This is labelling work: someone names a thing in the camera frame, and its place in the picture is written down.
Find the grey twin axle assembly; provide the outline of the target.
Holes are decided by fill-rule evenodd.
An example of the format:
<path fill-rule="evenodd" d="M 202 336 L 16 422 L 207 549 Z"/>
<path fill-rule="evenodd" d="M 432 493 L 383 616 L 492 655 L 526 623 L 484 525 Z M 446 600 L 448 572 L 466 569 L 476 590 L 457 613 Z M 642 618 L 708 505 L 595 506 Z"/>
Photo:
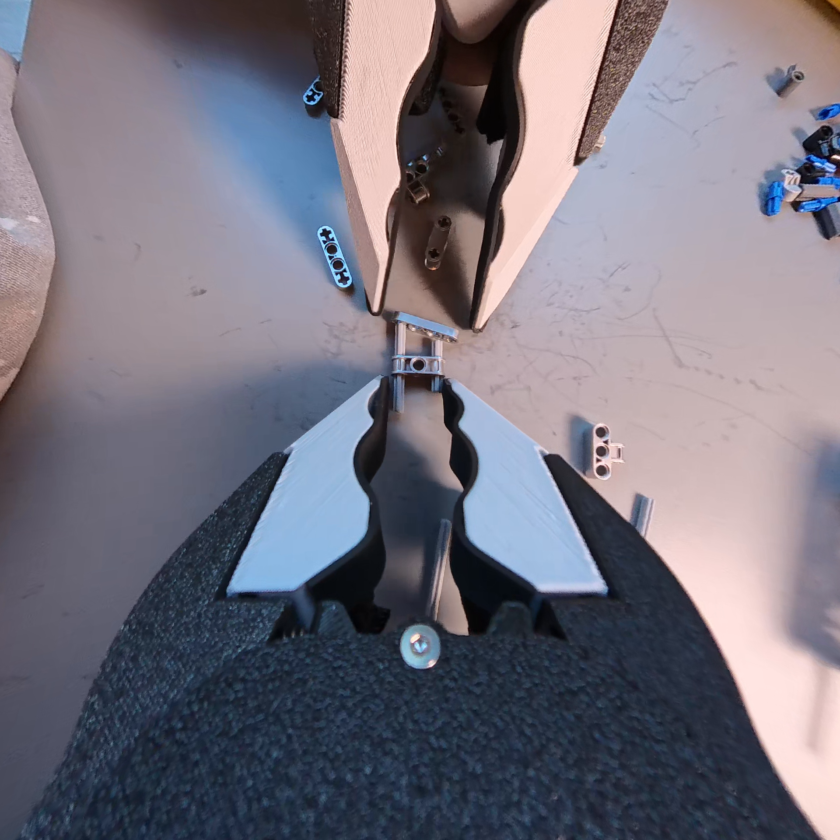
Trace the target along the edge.
<path fill-rule="evenodd" d="M 444 371 L 444 343 L 443 341 L 431 340 L 432 350 L 428 354 L 416 354 L 406 352 L 406 336 L 409 330 L 402 325 L 395 324 L 395 345 L 392 355 L 392 410 L 401 413 L 404 410 L 405 400 L 405 378 L 408 375 L 423 375 L 432 378 L 432 392 L 442 390 L 445 378 Z"/>

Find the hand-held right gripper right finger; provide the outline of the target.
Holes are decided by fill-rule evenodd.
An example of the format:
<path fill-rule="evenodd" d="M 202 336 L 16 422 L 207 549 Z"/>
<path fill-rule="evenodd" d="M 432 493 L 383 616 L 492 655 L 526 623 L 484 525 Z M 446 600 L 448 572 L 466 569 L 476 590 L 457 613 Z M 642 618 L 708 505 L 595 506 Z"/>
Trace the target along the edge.
<path fill-rule="evenodd" d="M 455 504 L 450 569 L 469 634 L 489 632 L 506 603 L 558 635 L 553 599 L 605 597 L 607 582 L 535 440 L 456 380 L 443 384 Z"/>

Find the grey three-hole thin beam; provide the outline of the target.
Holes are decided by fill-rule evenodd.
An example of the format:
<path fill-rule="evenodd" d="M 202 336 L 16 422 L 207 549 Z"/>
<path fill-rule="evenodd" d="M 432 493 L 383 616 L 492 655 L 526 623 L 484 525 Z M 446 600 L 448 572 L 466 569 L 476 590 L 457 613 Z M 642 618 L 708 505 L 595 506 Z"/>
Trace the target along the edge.
<path fill-rule="evenodd" d="M 440 267 L 452 226 L 452 219 L 448 215 L 440 215 L 435 219 L 425 249 L 424 264 L 428 270 Z"/>

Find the grey desk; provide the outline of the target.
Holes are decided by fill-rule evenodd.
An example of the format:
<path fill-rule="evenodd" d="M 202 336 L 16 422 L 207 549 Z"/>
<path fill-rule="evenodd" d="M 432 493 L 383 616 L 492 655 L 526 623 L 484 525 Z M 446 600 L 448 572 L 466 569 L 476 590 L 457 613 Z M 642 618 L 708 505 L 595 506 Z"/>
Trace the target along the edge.
<path fill-rule="evenodd" d="M 773 84 L 797 65 L 788 97 Z M 15 113 L 56 270 L 2 402 L 2 838 L 140 594 L 272 452 L 388 361 L 331 282 L 350 238 L 305 4 L 39 2 Z M 817 2 L 671 2 L 511 293 L 451 375 L 572 459 L 703 612 L 764 747 L 838 838 L 838 242 L 760 186 L 838 101 Z"/>

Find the grey thin toy beam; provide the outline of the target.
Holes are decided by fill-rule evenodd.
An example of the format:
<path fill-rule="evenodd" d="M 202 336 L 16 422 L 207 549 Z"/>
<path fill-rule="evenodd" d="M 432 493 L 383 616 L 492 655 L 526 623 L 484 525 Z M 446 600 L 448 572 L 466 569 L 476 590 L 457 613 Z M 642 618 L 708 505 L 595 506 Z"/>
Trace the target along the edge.
<path fill-rule="evenodd" d="M 422 334 L 431 340 L 447 343 L 458 341 L 459 331 L 442 323 L 414 316 L 404 311 L 394 312 L 392 320 L 395 324 L 405 327 L 406 330 Z"/>

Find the grey three-hole pin connector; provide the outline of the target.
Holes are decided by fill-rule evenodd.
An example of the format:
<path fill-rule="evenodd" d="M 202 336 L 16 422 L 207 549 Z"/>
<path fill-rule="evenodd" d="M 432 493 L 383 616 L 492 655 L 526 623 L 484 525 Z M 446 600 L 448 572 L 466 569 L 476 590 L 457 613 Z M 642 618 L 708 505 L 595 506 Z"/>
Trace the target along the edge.
<path fill-rule="evenodd" d="M 606 423 L 594 423 L 585 443 L 585 468 L 588 476 L 609 480 L 616 465 L 625 463 L 624 446 L 613 439 Z"/>

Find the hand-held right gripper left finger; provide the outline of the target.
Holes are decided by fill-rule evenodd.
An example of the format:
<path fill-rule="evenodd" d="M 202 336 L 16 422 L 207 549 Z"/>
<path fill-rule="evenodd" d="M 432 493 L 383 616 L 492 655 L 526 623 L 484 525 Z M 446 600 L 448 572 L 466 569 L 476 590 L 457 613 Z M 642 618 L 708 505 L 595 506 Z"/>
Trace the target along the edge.
<path fill-rule="evenodd" d="M 376 376 L 284 451 L 227 597 L 291 599 L 306 628 L 321 603 L 339 602 L 363 632 L 382 629 L 389 612 L 374 595 L 385 545 L 371 480 L 390 399 L 390 379 Z"/>

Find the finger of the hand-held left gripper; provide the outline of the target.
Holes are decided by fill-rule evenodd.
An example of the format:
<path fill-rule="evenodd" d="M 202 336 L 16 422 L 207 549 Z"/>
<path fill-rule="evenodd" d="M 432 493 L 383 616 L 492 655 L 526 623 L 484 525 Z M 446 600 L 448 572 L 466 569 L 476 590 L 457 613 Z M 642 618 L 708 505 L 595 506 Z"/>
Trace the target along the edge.
<path fill-rule="evenodd" d="M 398 150 L 409 98 L 422 85 L 438 31 L 435 1 L 342 3 L 340 73 L 332 140 L 368 308 L 384 306 L 397 222 L 392 201 L 404 187 Z"/>
<path fill-rule="evenodd" d="M 581 139 L 615 1 L 533 2 L 500 58 L 505 133 L 470 311 L 483 330 L 576 176 Z"/>

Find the pile of small toy connectors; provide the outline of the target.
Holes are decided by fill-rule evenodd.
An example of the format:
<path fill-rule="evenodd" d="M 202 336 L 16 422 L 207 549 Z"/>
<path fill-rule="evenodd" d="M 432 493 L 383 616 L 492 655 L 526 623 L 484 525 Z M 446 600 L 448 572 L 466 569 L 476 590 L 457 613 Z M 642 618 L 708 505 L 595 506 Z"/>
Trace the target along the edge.
<path fill-rule="evenodd" d="M 764 216 L 776 217 L 789 207 L 812 217 L 825 240 L 838 240 L 839 103 L 825 105 L 813 116 L 813 131 L 799 135 L 801 151 L 764 186 L 761 209 Z"/>

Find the grey four-hole thin beam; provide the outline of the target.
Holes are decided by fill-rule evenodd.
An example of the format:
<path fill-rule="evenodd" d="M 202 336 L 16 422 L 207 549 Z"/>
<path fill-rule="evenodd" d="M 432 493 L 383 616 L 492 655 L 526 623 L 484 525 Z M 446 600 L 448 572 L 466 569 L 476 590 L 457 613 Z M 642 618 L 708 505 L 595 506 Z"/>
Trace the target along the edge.
<path fill-rule="evenodd" d="M 328 225 L 320 226 L 318 241 L 335 285 L 343 290 L 351 288 L 353 279 L 334 230 Z"/>

